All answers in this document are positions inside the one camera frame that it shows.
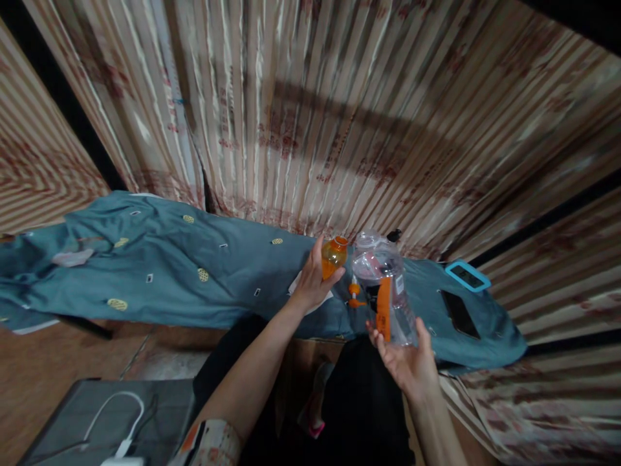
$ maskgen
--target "bottle label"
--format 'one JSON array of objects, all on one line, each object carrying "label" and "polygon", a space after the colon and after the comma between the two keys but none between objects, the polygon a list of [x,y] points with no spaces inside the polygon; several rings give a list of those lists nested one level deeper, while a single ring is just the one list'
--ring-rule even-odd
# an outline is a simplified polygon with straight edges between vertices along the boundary
[{"label": "bottle label", "polygon": [[403,293],[403,274],[399,275],[395,280],[395,291],[397,294]]},{"label": "bottle label", "polygon": [[380,280],[380,289],[377,293],[377,315],[375,316],[375,327],[387,343],[390,342],[390,285],[390,277]]}]

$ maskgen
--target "blue blanket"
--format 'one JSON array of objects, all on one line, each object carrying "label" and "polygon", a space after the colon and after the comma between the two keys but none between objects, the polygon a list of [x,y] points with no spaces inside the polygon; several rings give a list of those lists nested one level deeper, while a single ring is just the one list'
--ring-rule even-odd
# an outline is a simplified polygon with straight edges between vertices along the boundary
[{"label": "blue blanket", "polygon": [[[114,192],[67,215],[64,224],[1,245],[0,318],[14,331],[47,322],[50,314],[218,328],[249,313],[269,319],[287,301],[313,243],[184,203]],[[94,253],[83,265],[52,262],[59,253],[86,249]],[[350,282],[348,264],[334,298],[304,318],[298,337],[364,332],[370,310],[346,306]],[[507,312],[487,292],[461,287],[441,265],[406,260],[406,287],[412,309],[431,328],[439,359],[490,368],[525,351]],[[437,289],[464,299],[480,342],[454,330]]]}]

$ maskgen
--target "black phone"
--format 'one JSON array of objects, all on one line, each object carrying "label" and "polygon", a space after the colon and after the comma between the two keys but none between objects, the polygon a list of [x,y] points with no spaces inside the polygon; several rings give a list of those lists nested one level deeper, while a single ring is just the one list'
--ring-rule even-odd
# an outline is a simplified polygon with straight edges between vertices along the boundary
[{"label": "black phone", "polygon": [[470,314],[466,309],[464,300],[456,294],[449,293],[448,291],[438,291],[442,295],[442,299],[444,299],[446,310],[453,321],[453,327],[455,327],[455,330],[459,333],[463,333],[464,335],[480,340],[481,336],[479,335],[479,332],[477,332],[477,328],[474,326],[474,322],[472,322],[472,319],[470,318]]}]

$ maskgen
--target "small orange bottle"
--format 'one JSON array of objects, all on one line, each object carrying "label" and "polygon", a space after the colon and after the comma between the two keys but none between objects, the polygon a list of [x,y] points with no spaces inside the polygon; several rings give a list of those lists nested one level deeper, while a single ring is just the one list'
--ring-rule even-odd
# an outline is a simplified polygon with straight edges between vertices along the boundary
[{"label": "small orange bottle", "polygon": [[328,241],[321,248],[321,269],[323,279],[327,280],[339,267],[344,267],[347,262],[347,240],[337,236]]}]

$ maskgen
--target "curtain fold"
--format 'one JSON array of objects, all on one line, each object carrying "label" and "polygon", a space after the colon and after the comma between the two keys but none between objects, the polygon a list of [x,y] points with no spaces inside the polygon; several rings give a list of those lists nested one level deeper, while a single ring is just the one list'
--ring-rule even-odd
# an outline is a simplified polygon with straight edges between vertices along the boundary
[{"label": "curtain fold", "polygon": [[[400,228],[405,256],[469,260],[621,165],[621,60],[517,0],[24,2],[130,189],[196,206],[207,189],[217,214],[349,239]],[[481,267],[530,343],[619,327],[620,201]],[[589,355],[445,389],[503,461],[601,434],[572,452],[586,461],[618,445],[617,414],[575,388]],[[494,377],[501,394],[480,383]],[[618,403],[616,383],[585,387]],[[524,411],[571,394],[553,407],[580,422]]]},{"label": "curtain fold", "polygon": [[0,234],[63,221],[109,189],[0,20]]},{"label": "curtain fold", "polygon": [[204,208],[162,2],[24,4],[128,188]]},{"label": "curtain fold", "polygon": [[468,393],[504,464],[621,460],[620,345],[531,358],[460,379],[450,391],[461,385]]}]

